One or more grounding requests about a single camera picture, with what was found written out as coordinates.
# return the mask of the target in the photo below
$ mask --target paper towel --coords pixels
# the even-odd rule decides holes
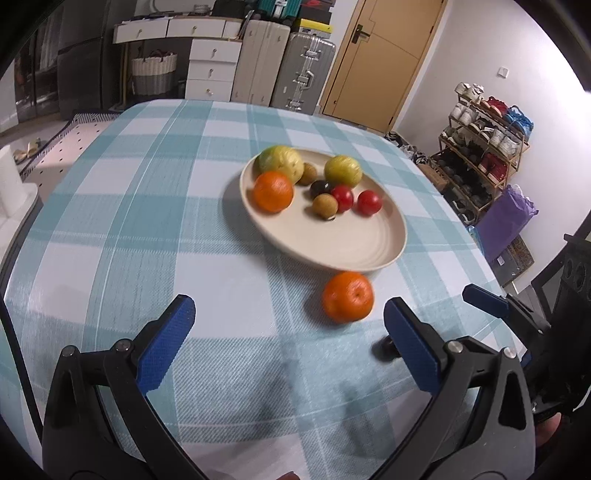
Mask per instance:
[[[14,163],[12,148],[6,145],[0,150],[0,203],[4,212],[11,217],[26,199],[27,193]]]

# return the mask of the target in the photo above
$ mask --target tablecloth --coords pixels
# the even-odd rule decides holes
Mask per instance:
[[[279,252],[249,220],[239,173],[275,144],[357,158],[405,215],[406,249],[370,276],[376,302],[367,319],[328,322],[320,294],[331,273]],[[63,346],[110,348],[187,294],[195,326],[148,398],[198,465],[212,478],[296,471],[366,479],[428,402],[402,360],[384,364],[371,353],[385,334],[389,298],[403,297],[446,340],[515,345],[500,321],[462,301],[469,283],[501,293],[451,208],[387,140],[282,110],[155,100],[124,112],[57,186],[5,300],[43,412]],[[1,341],[1,413],[38,454]],[[139,455],[113,417],[126,449]]]

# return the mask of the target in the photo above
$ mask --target white plate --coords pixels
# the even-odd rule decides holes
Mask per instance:
[[[322,177],[329,155],[297,149],[302,159],[314,165]],[[353,189],[355,201],[364,190],[373,190],[383,201],[382,209],[371,217],[352,210],[325,221],[311,211],[309,187],[294,186],[291,205],[278,214],[262,212],[254,204],[252,188],[258,172],[256,157],[242,170],[240,195],[256,227],[277,248],[318,267],[334,270],[371,272],[394,262],[404,250],[407,227],[404,215],[392,197],[375,180],[363,175]]]

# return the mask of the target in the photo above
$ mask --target wooden door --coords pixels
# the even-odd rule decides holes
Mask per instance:
[[[443,0],[366,0],[323,113],[389,130],[442,7]]]

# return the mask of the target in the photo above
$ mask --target person's hand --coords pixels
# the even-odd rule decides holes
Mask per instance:
[[[294,472],[289,472],[279,477],[277,480],[300,480],[300,477],[297,476]]]

